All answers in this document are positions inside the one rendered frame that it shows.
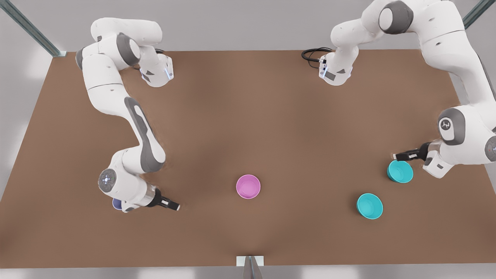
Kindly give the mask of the teal bowl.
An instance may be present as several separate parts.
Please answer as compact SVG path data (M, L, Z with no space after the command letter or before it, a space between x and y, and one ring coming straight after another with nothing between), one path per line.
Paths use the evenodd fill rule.
M394 182L408 183L413 179L414 171L408 162L393 160L387 167L387 175Z
M379 197L372 193L364 193L357 199L358 213L369 220L375 220L383 214L383 204Z

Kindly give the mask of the pink bowl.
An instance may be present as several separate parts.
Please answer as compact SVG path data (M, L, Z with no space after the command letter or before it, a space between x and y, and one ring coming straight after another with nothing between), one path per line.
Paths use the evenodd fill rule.
M239 196L245 199L255 198L261 190L259 179L251 174L246 174L237 180L236 191Z

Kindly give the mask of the silver frame post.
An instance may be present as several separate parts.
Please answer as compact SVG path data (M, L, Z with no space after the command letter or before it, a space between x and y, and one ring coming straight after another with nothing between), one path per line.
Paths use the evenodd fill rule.
M464 28L468 29L496 0L479 0L479 2L464 16Z
M243 267L242 279L263 279L260 266L264 266L264 256L236 256L236 266Z
M10 1L0 0L0 8L32 37L52 57L65 57L66 51L59 50L45 35Z

